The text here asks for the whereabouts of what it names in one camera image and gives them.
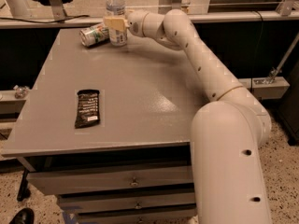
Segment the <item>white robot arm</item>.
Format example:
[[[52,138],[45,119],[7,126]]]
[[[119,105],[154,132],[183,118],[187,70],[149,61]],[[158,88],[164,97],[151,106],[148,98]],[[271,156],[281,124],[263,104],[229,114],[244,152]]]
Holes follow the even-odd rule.
[[[273,224],[258,147],[271,131],[266,109],[197,33],[188,15],[129,11],[104,24],[181,49],[209,103],[192,120],[191,156],[197,216],[190,224]]]

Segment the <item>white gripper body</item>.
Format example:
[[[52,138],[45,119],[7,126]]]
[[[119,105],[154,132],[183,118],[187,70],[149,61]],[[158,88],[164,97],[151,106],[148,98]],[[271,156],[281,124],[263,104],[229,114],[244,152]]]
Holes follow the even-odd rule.
[[[127,13],[126,19],[128,23],[128,29],[132,35],[144,37],[143,23],[148,15],[148,11],[145,10],[131,10]]]

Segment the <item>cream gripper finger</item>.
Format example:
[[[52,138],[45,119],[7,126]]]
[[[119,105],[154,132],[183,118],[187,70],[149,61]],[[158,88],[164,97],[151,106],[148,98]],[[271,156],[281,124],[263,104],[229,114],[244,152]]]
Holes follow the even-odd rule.
[[[128,21],[124,16],[105,16],[103,22],[109,29],[120,32],[125,32],[129,28]]]

